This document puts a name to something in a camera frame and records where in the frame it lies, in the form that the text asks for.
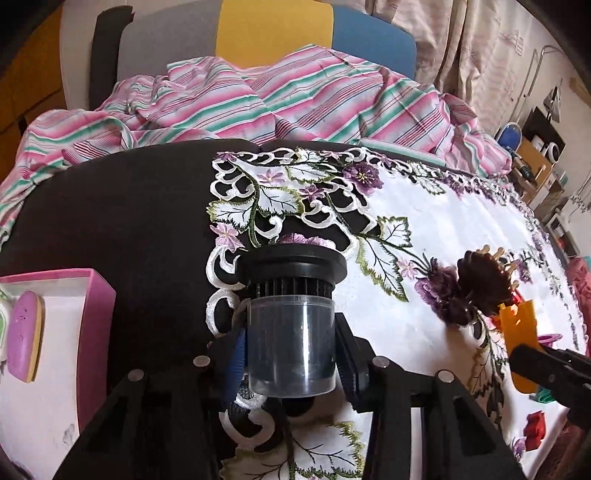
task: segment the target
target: black cylindrical filter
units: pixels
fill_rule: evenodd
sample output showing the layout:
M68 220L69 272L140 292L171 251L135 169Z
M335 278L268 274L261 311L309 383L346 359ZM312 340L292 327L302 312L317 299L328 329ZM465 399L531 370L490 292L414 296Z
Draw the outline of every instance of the black cylindrical filter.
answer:
M318 245L278 244L240 256L248 289L249 387L277 398L311 397L335 387L335 304L345 258Z

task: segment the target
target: clear plastic cup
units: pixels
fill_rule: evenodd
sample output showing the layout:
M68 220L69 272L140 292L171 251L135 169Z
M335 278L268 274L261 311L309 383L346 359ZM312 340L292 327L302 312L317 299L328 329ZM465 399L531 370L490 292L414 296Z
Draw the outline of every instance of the clear plastic cup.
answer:
M312 295L253 299L248 306L250 389L301 398L335 388L335 303Z

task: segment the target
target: screw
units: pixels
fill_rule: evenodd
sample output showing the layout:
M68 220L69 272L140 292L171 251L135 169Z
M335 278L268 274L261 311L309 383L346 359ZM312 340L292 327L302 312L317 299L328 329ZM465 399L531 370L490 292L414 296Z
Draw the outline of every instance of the screw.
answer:
M206 367L211 363L211 359L207 355L199 355L193 359L193 365L196 367Z
M127 374L127 378L132 382L138 382L144 377L144 371L139 368L133 369Z
M390 364L390 360L381 355L375 356L371 362L378 368L386 368Z
M452 383L453 380L456 378L454 374L452 374L449 370L441 370L437 376L439 380L445 383Z

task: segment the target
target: orange plastic object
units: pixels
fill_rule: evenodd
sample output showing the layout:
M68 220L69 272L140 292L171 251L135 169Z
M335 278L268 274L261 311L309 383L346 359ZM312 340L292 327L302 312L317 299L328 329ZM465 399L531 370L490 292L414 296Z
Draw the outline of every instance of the orange plastic object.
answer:
M513 349L518 345L527 345L542 351L538 343L538 322L535 319L534 302L528 300L511 307L505 307L502 304L499 305L499 308L507 355L511 355ZM511 378L515 388L521 393L535 393L538 388L537 384L516 373L511 372Z
M511 292L511 297L513 298L513 302L515 302L515 305L521 305L525 301L521 296L521 293L519 293L517 290L513 290ZM491 317L491 322L497 330L499 330L500 332L503 331L503 327L501 326L501 319L497 315L493 315Z

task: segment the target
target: fabric pile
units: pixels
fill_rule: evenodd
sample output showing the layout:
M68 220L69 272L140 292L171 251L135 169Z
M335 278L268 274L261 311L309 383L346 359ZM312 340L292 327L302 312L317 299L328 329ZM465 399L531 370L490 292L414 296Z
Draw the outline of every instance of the fabric pile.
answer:
M250 69L202 57L170 64L167 76L121 81L96 111L39 116L0 186L0 244L27 195L57 172L118 151L202 138L352 145L367 138L480 176L511 166L463 101L375 63L318 46Z

